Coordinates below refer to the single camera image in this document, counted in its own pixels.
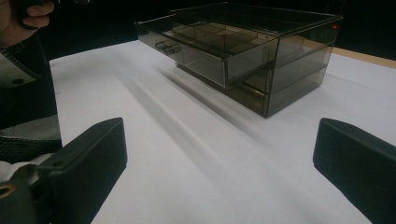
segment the black handheld object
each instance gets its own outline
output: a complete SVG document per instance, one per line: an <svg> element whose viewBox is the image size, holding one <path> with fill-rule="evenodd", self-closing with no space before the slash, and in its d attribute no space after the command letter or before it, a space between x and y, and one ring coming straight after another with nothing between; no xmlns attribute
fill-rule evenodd
<svg viewBox="0 0 396 224"><path fill-rule="evenodd" d="M17 0L17 5L16 5L17 17L18 17L18 21L20 23L20 26L22 28L27 29L27 30L36 30L36 29L38 29L38 27L33 27L33 26L29 26L29 25L24 24L23 23L23 19L29 17L29 15L27 14L27 8L28 7L44 6L46 1L53 2L55 4L55 6L59 5L61 3L61 0ZM77 4L88 5L92 1L90 1L90 0L74 0L74 2L77 3Z"/></svg>
<svg viewBox="0 0 396 224"><path fill-rule="evenodd" d="M322 119L314 165L373 223L396 223L396 147L334 119Z"/></svg>
<svg viewBox="0 0 396 224"><path fill-rule="evenodd" d="M122 119L95 124L37 166L33 186L0 184L0 223L91 223L126 163Z"/></svg>

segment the white tabletop surface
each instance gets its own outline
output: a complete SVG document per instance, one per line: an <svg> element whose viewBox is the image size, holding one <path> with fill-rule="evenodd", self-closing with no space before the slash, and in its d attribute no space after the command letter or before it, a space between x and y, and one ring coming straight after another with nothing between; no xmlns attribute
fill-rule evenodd
<svg viewBox="0 0 396 224"><path fill-rule="evenodd" d="M139 41L50 62L64 144L122 117L128 166L93 223L370 223L312 162L321 118L396 145L396 70L333 54L264 119Z"/></svg>

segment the transparent plastic drawer box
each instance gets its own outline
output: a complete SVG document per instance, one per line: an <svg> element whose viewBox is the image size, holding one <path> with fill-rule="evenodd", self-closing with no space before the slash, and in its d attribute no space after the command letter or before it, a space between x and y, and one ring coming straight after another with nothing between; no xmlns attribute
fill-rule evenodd
<svg viewBox="0 0 396 224"><path fill-rule="evenodd" d="M269 117L318 87L342 17L219 3L135 24L177 67Z"/></svg>

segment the person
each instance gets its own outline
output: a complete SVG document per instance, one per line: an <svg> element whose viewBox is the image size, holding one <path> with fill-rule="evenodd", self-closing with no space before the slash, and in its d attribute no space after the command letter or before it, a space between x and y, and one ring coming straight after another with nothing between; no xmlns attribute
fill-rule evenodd
<svg viewBox="0 0 396 224"><path fill-rule="evenodd" d="M16 0L0 0L0 161L29 161L62 146L50 66L37 30L48 26L55 5L26 9L17 17Z"/></svg>

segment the black background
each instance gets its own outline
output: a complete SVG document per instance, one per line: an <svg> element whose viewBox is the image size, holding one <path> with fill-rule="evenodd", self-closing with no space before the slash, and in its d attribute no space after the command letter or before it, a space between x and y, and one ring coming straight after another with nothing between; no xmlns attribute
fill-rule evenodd
<svg viewBox="0 0 396 224"><path fill-rule="evenodd" d="M136 40L136 21L166 16L170 9L196 7L223 1L121 1L94 0L77 5L63 0L50 14L50 25L39 30L49 60L88 49ZM382 58L396 60L396 6L391 0L247 0L229 1L264 7L281 7L344 17L335 44Z"/></svg>

